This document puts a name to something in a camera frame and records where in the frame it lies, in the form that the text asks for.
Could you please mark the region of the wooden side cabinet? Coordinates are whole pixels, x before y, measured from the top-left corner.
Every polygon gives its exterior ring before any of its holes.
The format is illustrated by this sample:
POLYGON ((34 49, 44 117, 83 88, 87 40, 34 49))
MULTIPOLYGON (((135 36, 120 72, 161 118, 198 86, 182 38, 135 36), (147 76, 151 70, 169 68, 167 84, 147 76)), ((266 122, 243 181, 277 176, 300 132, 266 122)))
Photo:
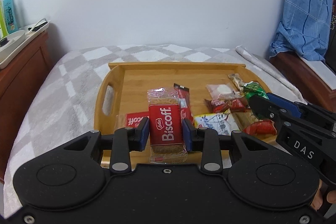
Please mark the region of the wooden side cabinet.
POLYGON ((43 31, 1 70, 1 184, 22 121, 52 69, 48 38, 43 31))

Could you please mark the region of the beige nougat snack packet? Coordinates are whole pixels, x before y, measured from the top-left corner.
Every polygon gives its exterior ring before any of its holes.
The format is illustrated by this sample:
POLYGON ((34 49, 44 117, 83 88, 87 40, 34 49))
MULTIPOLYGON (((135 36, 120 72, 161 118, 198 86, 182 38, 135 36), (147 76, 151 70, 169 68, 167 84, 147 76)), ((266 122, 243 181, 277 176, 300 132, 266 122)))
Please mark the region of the beige nougat snack packet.
POLYGON ((231 73, 228 78, 233 82, 239 92, 243 92, 245 82, 240 78, 238 73, 231 73))

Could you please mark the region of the red Biscoff biscuit packet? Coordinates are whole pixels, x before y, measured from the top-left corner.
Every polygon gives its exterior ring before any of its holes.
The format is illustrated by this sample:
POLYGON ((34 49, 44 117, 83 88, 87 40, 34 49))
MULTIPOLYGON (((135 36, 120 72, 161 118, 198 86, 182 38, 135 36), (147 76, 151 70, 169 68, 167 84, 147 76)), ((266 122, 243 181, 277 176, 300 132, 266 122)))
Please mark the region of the red Biscoff biscuit packet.
POLYGON ((150 133, 150 161, 175 164, 186 161, 178 93, 173 88, 147 91, 150 133))

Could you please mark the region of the wooden chair on right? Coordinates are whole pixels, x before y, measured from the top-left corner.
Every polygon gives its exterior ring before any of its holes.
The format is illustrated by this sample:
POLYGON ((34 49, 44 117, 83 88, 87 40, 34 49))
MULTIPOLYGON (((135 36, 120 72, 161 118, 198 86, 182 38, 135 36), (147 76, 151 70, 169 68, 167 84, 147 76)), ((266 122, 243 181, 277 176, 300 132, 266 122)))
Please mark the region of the wooden chair on right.
POLYGON ((270 58, 275 66, 310 103, 335 112, 335 91, 302 61, 296 53, 283 52, 270 58))

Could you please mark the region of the long red stick packet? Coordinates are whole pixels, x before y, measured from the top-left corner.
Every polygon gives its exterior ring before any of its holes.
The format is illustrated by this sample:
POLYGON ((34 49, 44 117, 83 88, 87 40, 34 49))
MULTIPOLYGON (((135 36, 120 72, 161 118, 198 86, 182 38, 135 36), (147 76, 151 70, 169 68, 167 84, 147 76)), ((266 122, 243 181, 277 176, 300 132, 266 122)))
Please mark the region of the long red stick packet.
POLYGON ((191 113, 189 88, 176 83, 174 83, 174 88, 178 93, 179 105, 181 110, 181 119, 188 119, 191 123, 193 123, 194 119, 191 113))

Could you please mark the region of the red chocolate wafer bar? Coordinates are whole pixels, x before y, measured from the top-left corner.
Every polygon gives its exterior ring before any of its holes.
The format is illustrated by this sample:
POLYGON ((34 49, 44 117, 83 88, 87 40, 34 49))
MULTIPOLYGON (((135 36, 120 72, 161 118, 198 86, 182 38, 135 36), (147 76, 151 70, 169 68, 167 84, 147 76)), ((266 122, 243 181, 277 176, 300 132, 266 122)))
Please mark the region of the red chocolate wafer bar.
POLYGON ((205 104, 211 113, 223 113, 227 110, 232 113, 246 112, 248 107, 248 102, 244 97, 231 100, 205 100, 205 104))

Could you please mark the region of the clear packet white candy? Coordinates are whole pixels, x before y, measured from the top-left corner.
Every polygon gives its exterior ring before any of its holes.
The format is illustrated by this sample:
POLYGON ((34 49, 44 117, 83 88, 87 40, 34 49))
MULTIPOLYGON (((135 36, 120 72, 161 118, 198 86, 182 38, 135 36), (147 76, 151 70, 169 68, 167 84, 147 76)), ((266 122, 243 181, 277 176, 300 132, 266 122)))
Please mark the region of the clear packet white candy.
POLYGON ((244 96, 232 83, 208 84, 206 85, 206 89, 213 100, 234 100, 244 96))

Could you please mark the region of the white tray on cabinet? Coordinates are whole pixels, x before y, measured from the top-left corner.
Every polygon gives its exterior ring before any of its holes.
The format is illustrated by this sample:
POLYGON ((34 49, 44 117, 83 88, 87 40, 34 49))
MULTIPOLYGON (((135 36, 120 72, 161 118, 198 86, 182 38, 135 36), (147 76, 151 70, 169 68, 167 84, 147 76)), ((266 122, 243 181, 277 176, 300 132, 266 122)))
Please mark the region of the white tray on cabinet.
POLYGON ((1 66, 4 69, 27 46, 50 25, 50 21, 41 19, 35 25, 22 27, 17 32, 1 39, 1 66))

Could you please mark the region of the green snack packet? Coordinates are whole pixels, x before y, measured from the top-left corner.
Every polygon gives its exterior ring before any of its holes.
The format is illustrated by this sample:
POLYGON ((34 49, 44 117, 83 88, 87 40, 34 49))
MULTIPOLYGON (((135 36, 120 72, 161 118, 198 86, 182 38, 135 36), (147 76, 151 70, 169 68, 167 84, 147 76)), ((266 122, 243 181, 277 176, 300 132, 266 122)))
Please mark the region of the green snack packet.
POLYGON ((259 114, 251 105, 250 105, 250 100, 253 96, 258 96, 265 98, 268 100, 268 96, 266 94, 266 91, 261 87, 261 85, 258 82, 251 81, 249 83, 245 83, 243 85, 243 92, 246 100, 248 101, 248 105, 250 109, 252 110, 253 114, 259 119, 263 119, 264 117, 259 114))

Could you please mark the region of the teal spray bottle right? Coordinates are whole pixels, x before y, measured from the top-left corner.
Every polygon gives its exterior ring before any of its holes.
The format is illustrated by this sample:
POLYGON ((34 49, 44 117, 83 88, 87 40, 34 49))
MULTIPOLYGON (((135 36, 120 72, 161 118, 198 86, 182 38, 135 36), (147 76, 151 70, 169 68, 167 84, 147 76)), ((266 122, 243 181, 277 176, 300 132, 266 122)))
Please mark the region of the teal spray bottle right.
POLYGON ((14 11, 14 1, 13 0, 3 0, 3 11, 5 15, 5 23, 7 32, 12 34, 13 32, 17 32, 19 30, 17 25, 17 20, 15 17, 14 11))

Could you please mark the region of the grey checkered blanket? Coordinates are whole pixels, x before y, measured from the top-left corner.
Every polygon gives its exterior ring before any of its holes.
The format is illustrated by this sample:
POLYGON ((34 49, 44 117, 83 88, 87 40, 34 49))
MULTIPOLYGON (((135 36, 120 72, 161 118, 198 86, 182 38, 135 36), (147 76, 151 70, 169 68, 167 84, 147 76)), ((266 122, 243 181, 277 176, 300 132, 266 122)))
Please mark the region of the grey checkered blanket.
POLYGON ((290 101, 303 100, 291 91, 289 83, 282 84, 263 70, 268 61, 262 59, 262 65, 254 65, 235 49, 132 44, 70 51, 56 63, 42 84, 14 141, 5 171, 4 217, 21 208, 12 182, 15 171, 23 163, 92 129, 96 98, 109 72, 108 63, 138 61, 245 64, 272 93, 290 101))

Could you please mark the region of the yellow Ameria snack packet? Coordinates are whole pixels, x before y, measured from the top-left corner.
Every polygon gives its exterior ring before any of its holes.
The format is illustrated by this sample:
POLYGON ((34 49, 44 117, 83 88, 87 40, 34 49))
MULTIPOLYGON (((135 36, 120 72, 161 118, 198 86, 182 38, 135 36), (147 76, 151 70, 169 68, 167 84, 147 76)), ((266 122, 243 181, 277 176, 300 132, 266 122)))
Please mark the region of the yellow Ameria snack packet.
POLYGON ((230 110, 223 113, 210 113, 194 116, 196 128, 207 127, 216 130, 219 135, 230 135, 232 131, 239 130, 230 110))

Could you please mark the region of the lime green spray bottle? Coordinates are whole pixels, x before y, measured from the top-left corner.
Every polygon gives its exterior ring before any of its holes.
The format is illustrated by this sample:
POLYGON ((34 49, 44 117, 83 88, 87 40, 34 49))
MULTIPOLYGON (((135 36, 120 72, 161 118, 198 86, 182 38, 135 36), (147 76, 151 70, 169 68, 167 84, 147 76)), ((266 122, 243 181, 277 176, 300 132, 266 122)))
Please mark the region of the lime green spray bottle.
POLYGON ((8 35, 8 32, 6 28, 6 21, 5 21, 5 15, 3 12, 2 2, 0 2, 0 26, 1 26, 1 35, 2 35, 2 38, 4 38, 8 35))

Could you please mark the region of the bamboo serving tray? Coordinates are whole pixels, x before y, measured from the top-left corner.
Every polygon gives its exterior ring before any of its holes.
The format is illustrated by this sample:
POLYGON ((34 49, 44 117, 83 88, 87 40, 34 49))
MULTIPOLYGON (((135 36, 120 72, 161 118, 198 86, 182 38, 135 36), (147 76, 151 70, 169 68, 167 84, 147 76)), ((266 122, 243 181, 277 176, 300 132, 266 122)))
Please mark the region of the bamboo serving tray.
POLYGON ((153 103, 176 103, 174 84, 189 88, 186 106, 194 116, 209 110, 205 100, 211 98, 206 86, 229 84, 228 75, 239 74, 245 82, 257 82, 268 93, 268 85, 242 64, 227 63, 109 63, 102 81, 94 112, 94 128, 103 135, 125 127, 123 114, 140 113, 153 103))

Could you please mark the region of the large red nut snack bag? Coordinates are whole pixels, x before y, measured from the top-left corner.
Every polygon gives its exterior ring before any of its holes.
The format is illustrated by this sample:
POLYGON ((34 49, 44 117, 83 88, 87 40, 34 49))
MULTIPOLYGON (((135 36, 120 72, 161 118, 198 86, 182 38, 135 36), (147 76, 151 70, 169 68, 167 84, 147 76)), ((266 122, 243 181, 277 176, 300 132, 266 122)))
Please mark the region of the large red nut snack bag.
POLYGON ((232 116, 238 128, 251 136, 277 135, 274 122, 269 119, 258 119, 251 110, 233 112, 232 116))

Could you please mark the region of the blue plaid cloth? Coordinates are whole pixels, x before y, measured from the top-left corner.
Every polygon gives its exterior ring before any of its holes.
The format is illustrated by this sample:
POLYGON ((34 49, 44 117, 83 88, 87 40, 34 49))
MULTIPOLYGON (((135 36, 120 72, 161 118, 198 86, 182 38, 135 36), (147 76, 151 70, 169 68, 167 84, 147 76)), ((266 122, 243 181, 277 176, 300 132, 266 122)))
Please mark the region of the blue plaid cloth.
POLYGON ((295 52, 308 61, 324 61, 332 13, 333 0, 284 0, 270 57, 295 52))

